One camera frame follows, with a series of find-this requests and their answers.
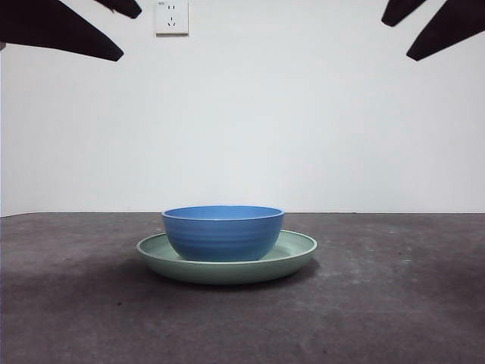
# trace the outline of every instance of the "bowl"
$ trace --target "bowl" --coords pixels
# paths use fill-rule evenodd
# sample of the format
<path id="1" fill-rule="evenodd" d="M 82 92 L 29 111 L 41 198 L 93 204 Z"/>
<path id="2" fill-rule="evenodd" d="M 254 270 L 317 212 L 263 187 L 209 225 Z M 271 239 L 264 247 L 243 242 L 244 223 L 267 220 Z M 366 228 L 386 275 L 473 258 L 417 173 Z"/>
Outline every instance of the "bowl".
<path id="1" fill-rule="evenodd" d="M 258 260 L 273 248 L 284 212 L 264 206 L 192 206 L 162 213 L 168 241 L 186 260 Z"/>

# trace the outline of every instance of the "plate rim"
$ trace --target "plate rim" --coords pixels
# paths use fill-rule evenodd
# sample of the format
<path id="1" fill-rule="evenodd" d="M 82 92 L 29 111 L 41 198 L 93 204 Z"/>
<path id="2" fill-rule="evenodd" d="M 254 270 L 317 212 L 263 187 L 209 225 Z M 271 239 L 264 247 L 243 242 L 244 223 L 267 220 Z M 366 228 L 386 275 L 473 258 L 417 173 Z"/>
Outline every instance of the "plate rim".
<path id="1" fill-rule="evenodd" d="M 164 261 L 164 262 L 177 263 L 177 264 L 180 263 L 180 264 L 196 264 L 196 265 L 246 265 L 246 264 L 265 264 L 265 263 L 271 263 L 271 262 L 281 262 L 281 261 L 284 261 L 284 260 L 287 260 L 287 259 L 294 259 L 294 258 L 298 258 L 300 256 L 306 256 L 309 253 L 312 253 L 315 249 L 317 249 L 318 243 L 317 243 L 317 241 L 313 237 L 310 237 L 310 236 L 305 235 L 305 234 L 302 234 L 302 233 L 298 233 L 296 231 L 290 231 L 290 230 L 284 230 L 284 229 L 281 229 L 280 231 L 282 231 L 284 233 L 299 235 L 301 237 L 305 237 L 305 238 L 309 239 L 312 242 L 311 248 L 305 250 L 303 253 L 295 254 L 293 256 L 285 256 L 283 258 L 266 259 L 266 260 L 246 260 L 246 261 L 238 261 L 238 262 L 206 262 L 206 261 L 199 261 L 199 260 L 185 260 L 185 259 L 182 259 L 182 260 L 173 260 L 173 259 L 165 259 L 165 258 L 161 258 L 160 256 L 154 256 L 154 255 L 152 255 L 150 253 L 147 253 L 143 249 L 141 249 L 141 245 L 145 241 L 147 241 L 149 239 L 152 239 L 154 237 L 160 237 L 161 235 L 167 235 L 167 232 L 162 232 L 162 233 L 159 233 L 159 234 L 152 235 L 150 237 L 146 237 L 145 239 L 142 239 L 141 241 L 139 241 L 136 244 L 136 250 L 142 256 L 147 256 L 149 258 L 161 260 L 161 261 Z"/>

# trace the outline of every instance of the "ceramic plate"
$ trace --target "ceramic plate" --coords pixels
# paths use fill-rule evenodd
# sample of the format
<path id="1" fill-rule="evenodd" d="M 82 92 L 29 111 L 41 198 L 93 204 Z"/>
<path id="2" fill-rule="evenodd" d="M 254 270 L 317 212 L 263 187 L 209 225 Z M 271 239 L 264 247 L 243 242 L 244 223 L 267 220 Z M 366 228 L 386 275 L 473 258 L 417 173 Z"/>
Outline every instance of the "ceramic plate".
<path id="1" fill-rule="evenodd" d="M 284 277 L 308 263 L 317 242 L 306 235 L 282 230 L 274 248 L 249 262 L 197 262 L 182 259 L 166 233 L 147 237 L 136 245 L 147 266 L 178 281 L 202 284 L 245 284 Z"/>

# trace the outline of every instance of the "wall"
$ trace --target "wall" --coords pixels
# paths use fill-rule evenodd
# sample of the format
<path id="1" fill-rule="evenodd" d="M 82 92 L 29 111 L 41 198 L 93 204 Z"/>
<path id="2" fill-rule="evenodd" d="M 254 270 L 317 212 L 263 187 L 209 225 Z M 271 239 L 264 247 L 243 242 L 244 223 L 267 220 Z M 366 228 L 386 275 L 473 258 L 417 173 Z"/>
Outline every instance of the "wall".
<path id="1" fill-rule="evenodd" d="M 2 214 L 254 203 L 300 212 L 485 212 L 485 35 L 405 53 L 385 0 L 192 0 L 190 36 L 66 2 L 118 62 L 2 52 Z"/>

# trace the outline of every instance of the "white outlet cover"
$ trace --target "white outlet cover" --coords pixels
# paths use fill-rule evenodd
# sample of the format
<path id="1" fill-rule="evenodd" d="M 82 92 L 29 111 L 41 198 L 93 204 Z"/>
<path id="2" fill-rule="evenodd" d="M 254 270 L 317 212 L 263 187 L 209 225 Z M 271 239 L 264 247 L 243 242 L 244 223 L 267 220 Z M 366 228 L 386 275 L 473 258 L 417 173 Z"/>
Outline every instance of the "white outlet cover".
<path id="1" fill-rule="evenodd" d="M 189 1 L 158 1 L 155 5 L 155 33 L 189 34 Z"/>

